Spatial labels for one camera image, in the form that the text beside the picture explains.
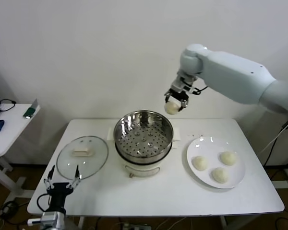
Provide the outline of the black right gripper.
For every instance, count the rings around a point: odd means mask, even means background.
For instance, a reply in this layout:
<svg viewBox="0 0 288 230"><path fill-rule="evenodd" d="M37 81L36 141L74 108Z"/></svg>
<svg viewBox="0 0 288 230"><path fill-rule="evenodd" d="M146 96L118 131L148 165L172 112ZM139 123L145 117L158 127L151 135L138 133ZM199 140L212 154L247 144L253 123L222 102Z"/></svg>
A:
<svg viewBox="0 0 288 230"><path fill-rule="evenodd" d="M176 100L180 101L180 108L179 112L183 109L186 109L189 103L189 96L185 91L177 92L173 89L169 89L165 94L165 103L167 103L170 97L175 98Z"/></svg>

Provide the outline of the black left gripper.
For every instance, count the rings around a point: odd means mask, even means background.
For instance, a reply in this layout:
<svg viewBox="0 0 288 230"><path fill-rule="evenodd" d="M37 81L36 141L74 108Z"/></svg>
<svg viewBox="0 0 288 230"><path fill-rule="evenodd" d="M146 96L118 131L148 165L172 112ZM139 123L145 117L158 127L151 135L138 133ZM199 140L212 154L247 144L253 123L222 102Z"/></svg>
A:
<svg viewBox="0 0 288 230"><path fill-rule="evenodd" d="M82 175L79 170L79 165L76 167L74 180L69 183L52 183L52 177L55 171L55 165L52 166L49 171L47 178L44 179L46 189L49 190L48 194L51 197L50 204L48 207L49 211L65 212L65 200L66 197L72 193L82 179Z"/></svg>

